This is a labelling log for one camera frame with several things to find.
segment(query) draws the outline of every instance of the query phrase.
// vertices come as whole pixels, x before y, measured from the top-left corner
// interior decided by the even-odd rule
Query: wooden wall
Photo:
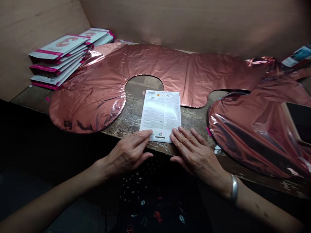
[[[92,27],[196,52],[283,59],[311,41],[310,0],[80,0]]]
[[[29,52],[88,28],[79,0],[1,0],[0,99],[10,101],[30,85]]]

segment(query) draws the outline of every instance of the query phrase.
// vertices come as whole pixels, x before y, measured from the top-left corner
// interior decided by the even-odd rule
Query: forearm
[[[2,221],[0,232],[43,232],[78,197],[104,180],[92,165]]]
[[[276,205],[246,187],[238,179],[236,206],[277,232],[303,232],[304,225]]]

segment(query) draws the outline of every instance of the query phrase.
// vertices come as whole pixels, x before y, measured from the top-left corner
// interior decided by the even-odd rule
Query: bracelet
[[[237,178],[235,175],[232,175],[230,174],[231,177],[232,177],[232,194],[231,194],[231,201],[232,203],[236,203],[236,200],[237,200],[237,192],[238,192],[238,187],[239,187],[239,184],[237,182]]]

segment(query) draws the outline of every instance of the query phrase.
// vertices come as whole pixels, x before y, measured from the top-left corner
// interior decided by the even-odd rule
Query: worn table surface
[[[127,99],[122,113],[109,127],[104,129],[102,133],[121,139],[138,131],[146,90],[162,91],[163,85],[161,81],[155,77],[144,75],[133,77],[125,87]],[[206,138],[208,144],[213,149],[216,143],[213,138],[208,135],[206,130],[207,109],[215,100],[225,94],[226,92],[224,91],[212,92],[209,96],[207,105],[203,108],[181,107],[182,126],[188,130],[190,130],[190,128],[197,130],[204,138]],[[49,100],[51,99],[51,96],[52,91],[32,86],[23,91],[12,100],[12,102],[48,114]],[[149,142],[147,147],[169,156],[177,154],[175,147],[169,143]],[[260,175],[240,165],[223,151],[217,155],[217,158],[225,170],[241,179],[255,182],[300,198],[311,198],[311,185],[305,179],[297,178],[282,180]]]

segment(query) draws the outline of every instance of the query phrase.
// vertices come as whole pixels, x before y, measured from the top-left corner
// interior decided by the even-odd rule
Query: fingers
[[[182,156],[187,156],[190,154],[190,151],[188,150],[187,147],[185,147],[184,144],[182,144],[175,136],[174,134],[170,134],[170,139],[172,143],[176,146],[176,148],[179,150]]]
[[[132,147],[135,148],[145,141],[152,134],[152,130],[142,130],[133,133],[129,136],[129,142],[132,144]]]
[[[198,142],[198,140],[191,134],[189,133],[185,128],[179,126],[178,127],[179,132],[181,132],[185,138],[187,138],[189,140],[189,142],[191,142],[193,145],[195,146],[200,146],[200,143]]]
[[[208,146],[206,140],[200,134],[198,134],[197,131],[195,131],[194,129],[191,129],[190,131],[200,144],[202,144],[203,146]]]
[[[188,167],[188,165],[186,164],[186,162],[184,161],[182,157],[173,156],[169,160],[171,160],[172,162],[179,163],[187,172],[193,175],[193,172],[190,170],[190,168]]]
[[[149,152],[143,153],[141,157],[138,159],[138,161],[136,162],[134,169],[138,168],[145,160],[151,157],[153,157],[152,153],[149,153]]]
[[[150,136],[145,139],[141,144],[139,144],[136,148],[133,149],[134,152],[137,152],[137,154],[141,155],[147,146],[148,142],[150,141]]]
[[[186,138],[184,137],[177,129],[173,128],[173,134],[178,139],[179,142],[181,142],[185,147],[188,148],[188,150],[193,151],[194,145]]]

